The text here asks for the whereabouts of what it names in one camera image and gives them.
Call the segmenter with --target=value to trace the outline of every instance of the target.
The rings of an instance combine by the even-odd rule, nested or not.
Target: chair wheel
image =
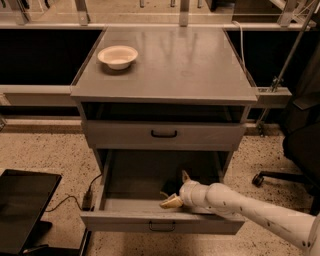
[[[256,187],[260,187],[263,180],[264,178],[261,175],[256,174],[252,179],[252,184],[255,185]]]

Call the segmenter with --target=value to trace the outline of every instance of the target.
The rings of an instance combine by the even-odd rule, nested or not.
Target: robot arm
[[[319,217],[245,197],[221,183],[202,185],[191,180],[186,172],[183,172],[183,182],[179,196],[170,196],[160,204],[162,208],[202,207],[221,217],[239,213],[295,245],[306,255],[320,254],[320,240],[317,242]]]

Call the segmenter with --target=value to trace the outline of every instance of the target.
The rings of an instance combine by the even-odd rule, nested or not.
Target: speckled floor
[[[225,184],[243,195],[307,212],[312,198],[299,184],[268,179],[261,188],[251,185],[252,177],[260,170],[297,172],[282,154],[282,140],[279,132],[264,138],[245,136],[231,161]],[[93,153],[77,125],[6,126],[0,132],[0,168],[61,174],[62,181],[48,209],[67,195],[74,195],[80,201],[90,181],[99,174]],[[55,211],[45,213],[43,220],[51,221],[53,228],[42,242],[57,247],[79,247],[84,231],[79,214],[73,199]],[[235,236],[95,232],[87,255],[302,254],[286,241],[246,219]]]

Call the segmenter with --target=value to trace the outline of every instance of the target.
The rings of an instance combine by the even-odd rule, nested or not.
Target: white bowl
[[[110,46],[98,53],[98,59],[111,69],[121,70],[130,66],[138,56],[138,52],[129,46]]]

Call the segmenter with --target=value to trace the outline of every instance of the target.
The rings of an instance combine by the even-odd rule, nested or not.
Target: drawer handle
[[[154,227],[152,226],[152,221],[150,221],[150,222],[149,222],[149,229],[150,229],[151,231],[154,231],[154,232],[172,232],[172,231],[174,231],[175,228],[176,228],[176,223],[175,223],[175,222],[172,222],[171,225],[172,225],[172,226],[171,226],[171,228],[169,228],[169,229],[154,228]]]
[[[177,137],[178,135],[178,132],[177,131],[174,131],[174,134],[171,134],[171,135],[161,135],[161,134],[156,134],[154,132],[154,130],[151,130],[151,136],[154,137],[154,138],[167,138],[167,139],[171,139],[171,138],[175,138]]]

